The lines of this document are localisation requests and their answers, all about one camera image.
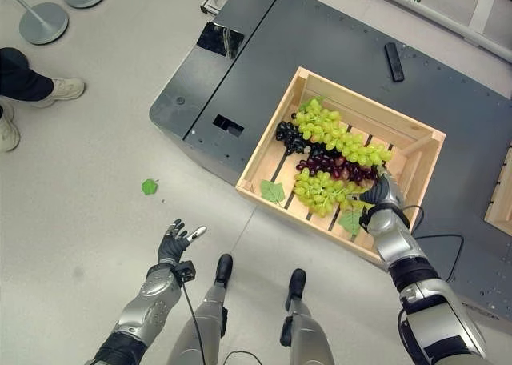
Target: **green leaf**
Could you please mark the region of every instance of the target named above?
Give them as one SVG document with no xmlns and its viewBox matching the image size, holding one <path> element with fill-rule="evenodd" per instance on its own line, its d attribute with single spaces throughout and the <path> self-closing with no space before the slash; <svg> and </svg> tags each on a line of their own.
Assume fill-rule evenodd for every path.
<svg viewBox="0 0 512 365">
<path fill-rule="evenodd" d="M 357 235 L 361 229 L 361 225 L 359 225 L 359 218 L 361 215 L 361 211 L 347 211 L 342 214 L 338 223 L 343 227 L 343 229 L 352 235 Z"/>
<path fill-rule="evenodd" d="M 260 184 L 260 189 L 262 190 L 262 197 L 267 201 L 280 203 L 285 199 L 285 191 L 282 189 L 281 183 L 263 180 Z"/>
<path fill-rule="evenodd" d="M 145 195 L 154 195 L 157 188 L 158 184 L 151 178 L 148 178 L 142 183 L 142 192 L 144 192 Z"/>
</svg>

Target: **black remote control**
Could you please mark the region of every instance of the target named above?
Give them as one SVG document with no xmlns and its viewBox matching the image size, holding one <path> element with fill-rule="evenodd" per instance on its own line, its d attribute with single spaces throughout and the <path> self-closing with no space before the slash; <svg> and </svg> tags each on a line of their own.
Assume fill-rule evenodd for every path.
<svg viewBox="0 0 512 365">
<path fill-rule="evenodd" d="M 402 70 L 402 64 L 400 63 L 400 57 L 398 56 L 397 46 L 394 42 L 388 42 L 384 48 L 386 49 L 387 62 L 390 64 L 391 74 L 393 81 L 401 82 L 405 79 Z"/>
</svg>

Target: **black table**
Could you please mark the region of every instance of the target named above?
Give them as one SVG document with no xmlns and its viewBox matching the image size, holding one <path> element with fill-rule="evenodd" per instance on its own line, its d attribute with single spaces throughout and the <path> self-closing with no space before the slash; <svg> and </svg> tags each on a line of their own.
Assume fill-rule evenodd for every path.
<svg viewBox="0 0 512 365">
<path fill-rule="evenodd" d="M 245 35 L 237 57 L 195 46 L 151 107 L 151 120 L 232 184 L 298 66 L 443 131 L 418 235 L 463 235 L 452 286 L 512 321 L 512 238 L 483 220 L 512 139 L 512 102 L 316 0 L 229 0 L 214 22 Z M 391 79 L 387 42 L 397 43 L 404 82 Z M 459 239 L 421 244 L 447 277 Z"/>
</svg>

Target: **wooden board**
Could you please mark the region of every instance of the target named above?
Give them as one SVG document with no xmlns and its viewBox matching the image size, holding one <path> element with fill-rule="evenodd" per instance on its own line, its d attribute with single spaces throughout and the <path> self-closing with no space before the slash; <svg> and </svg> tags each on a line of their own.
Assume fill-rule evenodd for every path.
<svg viewBox="0 0 512 365">
<path fill-rule="evenodd" d="M 512 144 L 505 157 L 485 220 L 512 235 Z"/>
<path fill-rule="evenodd" d="M 242 195 L 339 242 L 371 262 L 380 263 L 374 249 L 374 239 L 363 229 L 357 235 L 350 235 L 345 231 L 338 224 L 342 216 L 338 208 L 326 217 L 312 215 L 293 193 L 294 176 L 298 173 L 296 166 L 301 159 L 307 159 L 307 154 L 286 156 L 282 142 L 275 140 L 275 131 L 281 121 L 291 120 L 291 114 L 298 110 L 301 102 L 313 96 L 325 97 L 322 105 L 330 110 L 338 110 L 342 114 L 343 124 L 351 133 L 361 134 L 363 142 L 370 140 L 374 144 L 384 145 L 393 152 L 393 158 L 386 164 L 386 168 L 402 188 L 406 205 L 421 204 L 445 135 L 389 107 L 299 68 L 247 163 L 236 186 Z M 281 183 L 285 200 L 273 204 L 263 199 L 260 189 L 262 180 Z M 417 214 L 418 209 L 406 211 L 411 227 Z"/>
</svg>

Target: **gray floor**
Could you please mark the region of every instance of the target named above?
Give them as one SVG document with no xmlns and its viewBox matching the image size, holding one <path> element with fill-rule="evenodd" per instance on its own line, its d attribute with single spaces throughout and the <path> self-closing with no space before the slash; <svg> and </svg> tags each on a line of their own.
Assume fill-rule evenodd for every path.
<svg viewBox="0 0 512 365">
<path fill-rule="evenodd" d="M 88 83 L 77 101 L 37 110 L 16 104 L 22 141 L 0 157 L 0 363 L 84 363 L 137 292 L 163 231 L 178 216 L 190 228 L 209 227 L 186 252 L 198 270 L 189 285 L 194 304 L 210 285 L 218 256 L 234 255 L 221 359 L 245 349 L 266 365 L 287 363 L 288 351 L 278 345 L 282 302 L 291 271 L 303 267 L 305 300 L 338 363 L 410 363 L 398 340 L 399 305 L 387 275 L 256 209 L 150 123 L 151 103 L 208 19 L 200 1 L 105 0 L 92 10 L 67 9 L 64 37 L 36 47 L 18 35 L 22 9 L 0 0 L 0 46 L 23 50 L 45 74 L 78 75 Z M 510 65 L 452 34 L 381 0 L 322 1 L 510 96 Z M 149 177 L 160 187 L 146 197 L 140 184 Z M 188 318 L 180 302 L 144 363 L 165 363 Z M 491 359 L 510 363 L 512 338 L 483 330 Z"/>
</svg>

